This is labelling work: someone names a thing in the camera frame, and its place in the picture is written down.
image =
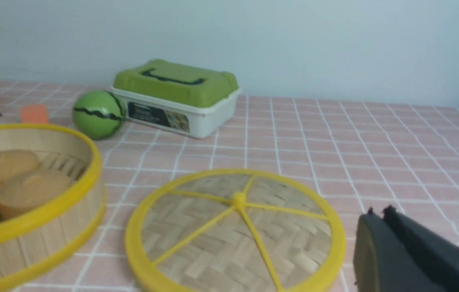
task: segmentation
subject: plastic storage box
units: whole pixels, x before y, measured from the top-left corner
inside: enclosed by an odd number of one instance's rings
[[[128,120],[198,139],[233,117],[241,92],[234,74],[160,59],[120,72],[111,91]]]

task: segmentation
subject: product label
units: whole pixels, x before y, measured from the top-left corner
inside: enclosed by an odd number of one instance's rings
[[[157,107],[150,107],[132,101],[127,103],[127,109],[129,118],[151,122],[152,124],[180,130],[186,133],[190,132],[188,117],[184,114],[165,111]]]

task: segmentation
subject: bamboo steamer lid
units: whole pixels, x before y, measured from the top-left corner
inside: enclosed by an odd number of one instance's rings
[[[131,267],[151,292],[325,291],[345,246],[323,198],[254,170],[173,181],[137,207],[126,231]]]

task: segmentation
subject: yellow plastic spoke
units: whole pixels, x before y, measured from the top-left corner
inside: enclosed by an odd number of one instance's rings
[[[249,179],[248,183],[246,183],[246,186],[244,187],[244,190],[242,190],[242,192],[243,192],[244,194],[246,194],[246,196],[248,195],[248,191],[249,191],[251,185],[253,185],[253,182],[255,181],[255,179],[257,179],[257,175],[256,175],[256,174],[254,174],[254,175]]]
[[[282,284],[280,283],[280,278],[276,273],[275,267],[273,266],[272,261],[269,258],[269,255],[267,255],[267,251],[265,249],[264,243],[262,242],[262,239],[260,238],[260,234],[257,231],[257,228],[255,228],[255,225],[253,225],[253,222],[251,222],[251,219],[249,218],[246,211],[241,211],[240,214],[242,215],[242,218],[244,218],[246,225],[248,225],[249,231],[251,231],[251,234],[253,234],[253,237],[255,238],[255,242],[257,243],[260,253],[262,254],[262,258],[264,259],[267,270],[269,270],[271,279],[276,286],[276,291],[283,291]]]
[[[226,205],[231,205],[230,200],[226,200],[224,198],[219,198],[216,196],[208,195],[208,194],[201,194],[201,193],[193,193],[193,192],[183,192],[183,191],[170,191],[170,194],[177,194],[177,195],[184,195],[184,196],[191,196],[196,198],[207,198],[209,200],[225,203]]]
[[[194,238],[196,238],[198,235],[200,235],[201,233],[203,233],[204,231],[207,231],[210,227],[213,227],[215,224],[217,224],[217,222],[219,222],[220,220],[222,220],[222,218],[226,217],[227,215],[229,215],[231,212],[233,212],[235,208],[233,207],[229,207],[228,209],[224,210],[224,212],[218,214],[215,218],[209,220],[208,222],[206,222],[206,224],[204,224],[203,226],[201,226],[199,229],[197,229],[196,231],[192,232],[190,235],[188,235],[187,237],[185,237],[183,240],[181,240],[180,242],[178,242],[175,246],[173,246],[172,248],[170,248],[168,251],[166,251],[166,253],[163,253],[161,255],[161,257],[158,257],[157,260],[155,260],[152,264],[154,266],[157,266],[158,264],[160,264],[161,262],[163,262],[164,260],[166,260],[168,257],[170,257],[171,255],[173,255],[176,251],[179,251],[179,249],[183,246],[185,246],[186,244],[188,244],[190,241],[192,241]]]
[[[271,205],[254,204],[254,203],[246,203],[246,207],[286,212],[286,213],[291,213],[291,214],[296,214],[296,215],[306,216],[306,217],[312,217],[312,218],[318,218],[318,219],[321,219],[321,220],[328,221],[328,218],[325,215],[315,214],[315,213],[296,210],[296,209],[290,209],[290,208],[284,208],[284,207],[276,207],[276,206],[271,206]]]

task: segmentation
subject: tiled table surface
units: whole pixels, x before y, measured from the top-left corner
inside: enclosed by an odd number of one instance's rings
[[[48,106],[72,127],[72,104],[91,87],[0,82],[0,123],[20,107]],[[137,291],[124,255],[136,205],[174,178],[210,168],[254,168],[317,190],[339,213],[347,255],[332,291],[355,291],[358,216],[389,204],[459,245],[459,111],[446,107],[241,96],[235,118],[196,140],[127,123],[97,142],[109,205],[102,226],[68,262],[20,292]]]

